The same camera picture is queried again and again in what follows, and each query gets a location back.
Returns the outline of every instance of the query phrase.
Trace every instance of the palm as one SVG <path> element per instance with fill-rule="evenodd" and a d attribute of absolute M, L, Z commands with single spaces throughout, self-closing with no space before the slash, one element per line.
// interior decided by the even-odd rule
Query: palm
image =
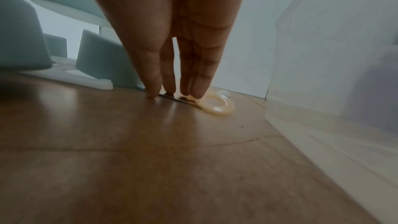
<path fill-rule="evenodd" d="M 175 92 L 172 38 L 181 93 L 203 96 L 221 59 L 241 0 L 98 0 L 129 52 L 147 94 Z"/>

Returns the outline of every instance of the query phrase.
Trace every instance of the countertop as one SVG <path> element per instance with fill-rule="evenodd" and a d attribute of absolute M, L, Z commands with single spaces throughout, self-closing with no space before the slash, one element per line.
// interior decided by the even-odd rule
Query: countertop
<path fill-rule="evenodd" d="M 0 223 L 377 223 L 264 104 L 232 99 L 234 114 L 214 116 L 138 90 L 1 74 Z"/>

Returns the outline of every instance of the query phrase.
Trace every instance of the brown stone surface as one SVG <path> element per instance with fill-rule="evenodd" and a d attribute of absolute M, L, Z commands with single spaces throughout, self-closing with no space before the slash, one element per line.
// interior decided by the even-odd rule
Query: brown stone surface
<path fill-rule="evenodd" d="M 0 75 L 0 223 L 371 224 L 232 93 L 214 116 L 128 89 Z"/>

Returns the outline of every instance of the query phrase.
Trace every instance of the hand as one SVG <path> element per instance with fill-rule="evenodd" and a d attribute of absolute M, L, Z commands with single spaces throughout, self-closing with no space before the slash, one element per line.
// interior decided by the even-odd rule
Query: hand
<path fill-rule="evenodd" d="M 201 98 L 213 79 L 242 0 L 97 0 L 128 51 L 148 97 L 163 84 L 175 93 L 173 37 L 180 90 Z"/>

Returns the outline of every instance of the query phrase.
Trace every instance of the translucent plastic container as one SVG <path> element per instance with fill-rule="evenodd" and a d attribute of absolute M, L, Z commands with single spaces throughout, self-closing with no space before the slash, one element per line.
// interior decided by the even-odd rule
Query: translucent plastic container
<path fill-rule="evenodd" d="M 398 0 L 294 0 L 267 119 L 383 223 L 398 220 Z"/>

